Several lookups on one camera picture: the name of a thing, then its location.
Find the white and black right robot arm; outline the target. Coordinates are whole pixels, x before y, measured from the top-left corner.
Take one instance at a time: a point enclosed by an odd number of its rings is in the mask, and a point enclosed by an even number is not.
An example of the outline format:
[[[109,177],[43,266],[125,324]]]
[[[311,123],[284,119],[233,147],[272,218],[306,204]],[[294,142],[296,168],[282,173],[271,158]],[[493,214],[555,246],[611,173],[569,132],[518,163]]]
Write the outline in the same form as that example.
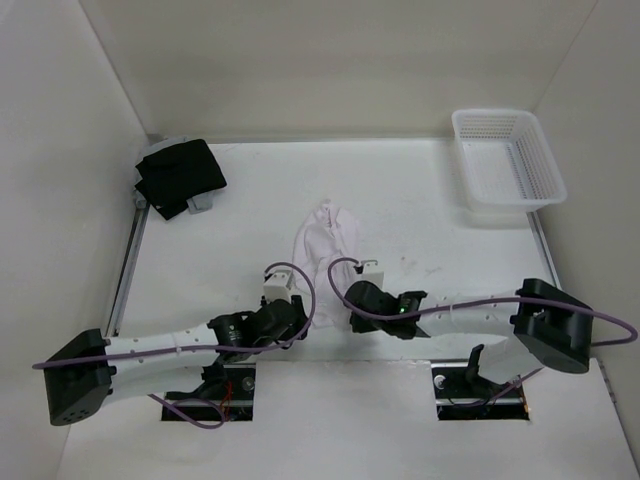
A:
[[[589,370],[593,315],[581,301],[535,278],[512,294],[515,302],[462,308],[459,295],[424,291],[393,296],[370,281],[349,287],[345,301],[355,333],[383,331],[401,340],[446,335],[491,335],[494,343],[472,349],[464,384],[473,394],[489,394],[499,384],[546,367],[569,374]]]

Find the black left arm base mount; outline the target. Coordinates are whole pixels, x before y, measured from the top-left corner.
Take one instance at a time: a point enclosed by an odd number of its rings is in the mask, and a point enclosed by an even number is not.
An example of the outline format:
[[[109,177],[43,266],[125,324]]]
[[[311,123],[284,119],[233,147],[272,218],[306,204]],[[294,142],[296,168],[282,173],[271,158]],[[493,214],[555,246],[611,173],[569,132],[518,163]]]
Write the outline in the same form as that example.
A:
[[[213,426],[251,422],[254,417],[255,364],[218,365],[205,371],[203,383],[192,392],[171,391],[163,400],[190,419]]]

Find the white tank top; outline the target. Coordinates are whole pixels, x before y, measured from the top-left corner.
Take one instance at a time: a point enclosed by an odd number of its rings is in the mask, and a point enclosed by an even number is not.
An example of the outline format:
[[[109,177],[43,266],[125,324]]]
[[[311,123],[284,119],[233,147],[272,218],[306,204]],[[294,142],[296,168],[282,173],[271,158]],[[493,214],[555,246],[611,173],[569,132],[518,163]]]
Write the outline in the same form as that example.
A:
[[[350,313],[329,283],[329,265],[343,257],[359,256],[357,219],[330,200],[322,201],[304,220],[296,234],[292,260],[311,280],[316,293],[313,326],[349,329]]]

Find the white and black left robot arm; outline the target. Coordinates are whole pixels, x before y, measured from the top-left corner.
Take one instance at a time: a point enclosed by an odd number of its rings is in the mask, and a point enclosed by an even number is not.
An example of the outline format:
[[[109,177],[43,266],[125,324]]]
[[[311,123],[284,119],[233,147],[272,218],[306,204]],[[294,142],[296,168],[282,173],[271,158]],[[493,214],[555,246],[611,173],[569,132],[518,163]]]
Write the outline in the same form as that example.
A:
[[[119,400],[147,396],[182,421],[217,429],[228,415],[210,398],[226,385],[228,367],[304,339],[315,312],[294,295],[172,333],[106,338],[83,331],[35,366],[44,374],[49,422],[69,426]]]

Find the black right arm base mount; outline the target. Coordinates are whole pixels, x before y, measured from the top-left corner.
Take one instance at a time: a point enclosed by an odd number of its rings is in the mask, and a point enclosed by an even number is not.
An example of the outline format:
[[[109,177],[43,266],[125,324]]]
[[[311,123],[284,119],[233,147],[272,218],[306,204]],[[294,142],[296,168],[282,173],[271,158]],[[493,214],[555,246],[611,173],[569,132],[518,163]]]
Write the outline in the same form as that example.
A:
[[[483,345],[463,362],[431,364],[436,415],[440,421],[530,419],[523,388],[513,382],[496,384],[479,375]]]

